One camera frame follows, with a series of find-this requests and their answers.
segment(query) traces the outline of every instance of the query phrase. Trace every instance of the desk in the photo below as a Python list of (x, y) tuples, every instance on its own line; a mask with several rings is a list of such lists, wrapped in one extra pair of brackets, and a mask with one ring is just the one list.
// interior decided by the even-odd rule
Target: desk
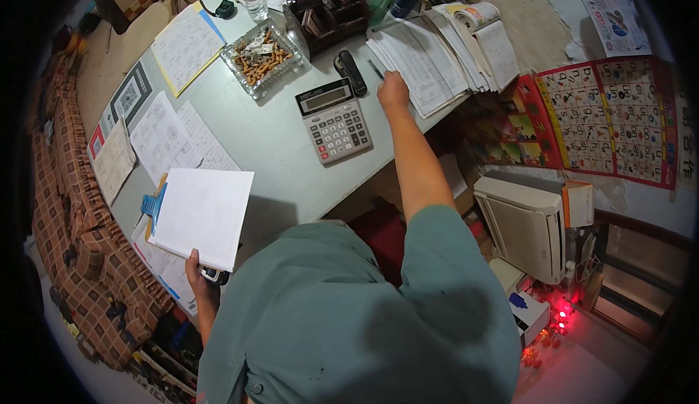
[[(209, 8), (218, 6), (220, 2), (204, 0)], [(270, 11), (270, 16), (279, 21), (280, 26), (284, 25), (281, 14)], [(237, 40), (255, 26), (241, 5), (238, 6), (238, 14), (231, 20), (214, 19), (213, 22), (228, 42)], [(220, 59), (175, 99), (152, 51), (146, 50), (141, 57), (153, 93), (129, 124), (129, 130), (135, 128), (154, 96), (165, 91), (175, 110), (190, 101), (236, 163), (243, 170), (255, 172), (242, 229), (243, 248), (238, 253), (238, 264), (284, 229), (321, 218), (393, 159), (391, 131), (376, 97), (381, 79), (367, 63), (371, 59), (380, 66), (380, 61), (365, 42), (366, 37), (357, 35), (324, 52), (312, 65), (304, 60), (295, 75), (286, 76), (259, 102), (242, 90)], [(352, 53), (369, 87), (368, 93), (359, 99), (359, 104), (374, 146), (339, 163), (323, 166), (314, 153), (293, 97), (339, 79), (333, 59), (343, 49)], [(411, 112), (424, 133), (464, 100), (466, 96), (428, 119), (420, 118), (412, 107)], [(137, 165), (111, 207), (114, 218), (128, 237), (141, 216), (143, 195), (153, 193), (155, 189), (144, 167)]]

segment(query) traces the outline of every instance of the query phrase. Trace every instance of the pen holder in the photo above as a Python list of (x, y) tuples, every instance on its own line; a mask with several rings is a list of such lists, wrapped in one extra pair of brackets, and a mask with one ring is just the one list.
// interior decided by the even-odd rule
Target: pen holder
[[(289, 29), (294, 30), (299, 37), (299, 45), (309, 61), (322, 51), (341, 43), (354, 34), (363, 34), (369, 28), (369, 7), (366, 0), (349, 0), (342, 6), (340, 0), (331, 0), (334, 9), (328, 9), (321, 0), (293, 0), (290, 5), (284, 5), (284, 15), (289, 22)], [(302, 26), (303, 13), (313, 9), (320, 22), (325, 27), (320, 38), (310, 33)]]

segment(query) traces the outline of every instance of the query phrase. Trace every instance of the glass ashtray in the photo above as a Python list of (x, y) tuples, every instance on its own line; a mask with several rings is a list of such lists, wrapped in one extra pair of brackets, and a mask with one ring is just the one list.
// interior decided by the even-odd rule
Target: glass ashtray
[[(292, 56), (282, 63), (277, 64), (271, 70), (267, 71), (264, 76), (257, 80), (253, 85), (249, 84), (248, 76), (242, 73), (242, 69), (236, 64), (235, 59), (239, 56), (236, 52), (236, 47), (240, 49), (242, 43), (247, 45), (250, 42), (255, 41), (261, 35), (266, 35), (267, 31), (270, 31), (270, 39), (273, 39), (279, 45), (279, 48), (284, 49), (286, 52), (292, 54)], [(272, 19), (267, 18), (262, 23), (250, 29), (242, 37), (236, 40), (232, 44), (226, 45), (223, 50), (221, 50), (221, 59), (225, 62), (226, 66), (233, 72), (236, 76), (238, 82), (242, 86), (245, 93), (252, 96), (256, 101), (263, 98), (267, 94), (267, 90), (275, 84), (275, 82), (282, 79), (285, 73), (288, 73), (294, 67), (297, 67), (301, 63), (301, 52), (296, 49), (291, 41), (282, 34), (279, 29), (275, 26)]]

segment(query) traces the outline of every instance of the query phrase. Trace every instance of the hand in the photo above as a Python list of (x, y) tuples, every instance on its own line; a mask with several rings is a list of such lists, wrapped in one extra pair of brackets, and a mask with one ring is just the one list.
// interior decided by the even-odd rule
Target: hand
[(384, 112), (407, 110), (407, 103), (410, 101), (406, 82), (400, 76), (400, 72), (384, 73), (384, 81), (379, 85), (376, 96), (384, 108)]
[(210, 283), (199, 272), (199, 251), (192, 250), (187, 262), (185, 262), (185, 272), (187, 280), (194, 292), (194, 297), (197, 298), (197, 303), (211, 302), (218, 307), (221, 299), (221, 288)]

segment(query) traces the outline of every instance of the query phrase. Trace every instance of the green shirt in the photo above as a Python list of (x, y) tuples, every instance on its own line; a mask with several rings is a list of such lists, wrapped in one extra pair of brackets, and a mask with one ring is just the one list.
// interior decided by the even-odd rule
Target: green shirt
[(412, 218), (401, 274), (386, 282), (347, 227), (285, 231), (232, 276), (198, 403), (509, 403), (517, 326), (453, 209)]

